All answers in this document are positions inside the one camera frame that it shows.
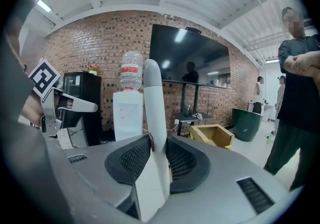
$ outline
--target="brick wall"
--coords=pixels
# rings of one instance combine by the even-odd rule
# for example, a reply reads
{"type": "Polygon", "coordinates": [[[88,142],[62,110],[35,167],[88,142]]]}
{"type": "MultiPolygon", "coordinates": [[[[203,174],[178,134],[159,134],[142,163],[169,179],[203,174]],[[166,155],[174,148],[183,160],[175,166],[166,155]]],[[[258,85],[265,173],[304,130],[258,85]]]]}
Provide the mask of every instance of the brick wall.
{"type": "MultiPolygon", "coordinates": [[[[104,129],[112,127],[112,96],[121,90],[120,70],[122,55],[126,51],[140,52],[149,57],[152,25],[168,25],[178,28],[194,27],[202,35],[216,40],[229,49],[231,65],[231,89],[201,87],[198,111],[213,116],[211,123],[232,123],[232,108],[246,109],[254,95],[254,85],[259,75],[255,65],[235,46],[218,37],[212,31],[181,18],[145,11],[118,11],[103,13],[75,21],[35,40],[27,36],[21,59],[31,71],[38,60],[46,58],[62,75],[67,72],[87,70],[88,64],[98,64],[102,77],[101,116],[104,129]]],[[[173,114],[180,109],[181,84],[163,84],[167,128],[173,127],[173,114]]],[[[186,98],[194,101],[193,86],[187,86],[186,98]]]]}

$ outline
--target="man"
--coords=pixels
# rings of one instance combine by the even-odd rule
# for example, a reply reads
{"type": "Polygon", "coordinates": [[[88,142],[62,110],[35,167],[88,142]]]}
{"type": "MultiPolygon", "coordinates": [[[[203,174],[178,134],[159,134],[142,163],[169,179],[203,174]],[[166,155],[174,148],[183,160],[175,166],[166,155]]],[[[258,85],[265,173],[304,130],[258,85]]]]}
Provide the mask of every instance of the man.
{"type": "Polygon", "coordinates": [[[197,71],[195,71],[195,68],[196,68],[196,65],[194,64],[194,62],[187,63],[186,70],[188,71],[188,73],[182,77],[182,80],[184,82],[198,83],[199,74],[197,71]]]}
{"type": "Polygon", "coordinates": [[[262,111],[262,102],[263,102],[263,91],[262,84],[265,82],[264,78],[259,76],[257,79],[257,83],[254,88],[254,100],[253,100],[253,113],[261,114],[262,111]]]}
{"type": "Polygon", "coordinates": [[[286,77],[284,75],[281,75],[279,79],[279,83],[280,83],[280,87],[278,89],[278,95],[277,95],[277,99],[276,99],[276,104],[274,105],[275,109],[276,109],[276,113],[275,113],[275,126],[274,126],[274,131],[272,131],[271,133],[273,135],[276,135],[277,130],[278,130],[278,126],[279,126],[279,119],[278,119],[278,114],[282,105],[282,101],[283,101],[283,96],[285,94],[285,83],[286,83],[286,77]]]}
{"type": "Polygon", "coordinates": [[[282,42],[278,51],[286,86],[278,131],[264,168],[276,175],[300,148],[293,190],[305,183],[320,144],[320,45],[318,35],[305,36],[303,18],[292,8],[283,9],[282,20],[294,39],[282,42]]]}

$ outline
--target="dark shirt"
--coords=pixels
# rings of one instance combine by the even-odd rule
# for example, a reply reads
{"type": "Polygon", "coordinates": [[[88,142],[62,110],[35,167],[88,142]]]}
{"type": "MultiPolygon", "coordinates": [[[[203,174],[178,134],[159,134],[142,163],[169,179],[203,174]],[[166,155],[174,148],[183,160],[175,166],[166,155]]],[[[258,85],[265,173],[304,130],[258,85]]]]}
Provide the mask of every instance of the dark shirt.
{"type": "Polygon", "coordinates": [[[199,74],[197,71],[191,71],[182,77],[182,80],[184,82],[198,83],[198,79],[199,79],[199,74]]]}
{"type": "Polygon", "coordinates": [[[286,73],[286,86],[277,118],[291,126],[320,134],[320,97],[313,79],[289,73],[283,68],[288,56],[319,49],[318,35],[284,41],[280,45],[278,57],[281,72],[286,73]]]}

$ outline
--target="black mesh panel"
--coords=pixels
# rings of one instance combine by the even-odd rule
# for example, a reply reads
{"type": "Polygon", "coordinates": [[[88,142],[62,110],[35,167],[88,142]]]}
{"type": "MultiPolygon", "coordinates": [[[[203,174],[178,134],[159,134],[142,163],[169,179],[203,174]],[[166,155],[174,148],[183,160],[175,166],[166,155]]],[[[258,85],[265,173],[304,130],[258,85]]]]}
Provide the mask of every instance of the black mesh panel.
{"type": "Polygon", "coordinates": [[[197,165],[193,154],[177,144],[168,147],[167,158],[171,166],[173,181],[186,176],[197,165]]]}
{"type": "Polygon", "coordinates": [[[150,143],[145,140],[140,145],[124,153],[120,158],[121,166],[137,179],[150,157],[150,143]]]}

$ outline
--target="ceiling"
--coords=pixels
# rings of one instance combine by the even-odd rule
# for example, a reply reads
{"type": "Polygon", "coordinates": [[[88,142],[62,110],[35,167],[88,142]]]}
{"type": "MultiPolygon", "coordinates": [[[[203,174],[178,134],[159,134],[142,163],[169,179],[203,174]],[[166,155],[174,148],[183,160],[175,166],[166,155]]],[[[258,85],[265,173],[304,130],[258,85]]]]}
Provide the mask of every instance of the ceiling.
{"type": "Polygon", "coordinates": [[[75,20],[115,10],[153,10],[197,21],[234,43],[256,65],[276,59],[278,46],[289,38],[281,10],[305,10],[299,0],[44,0],[52,11],[36,6],[26,24],[48,35],[75,20]]]}

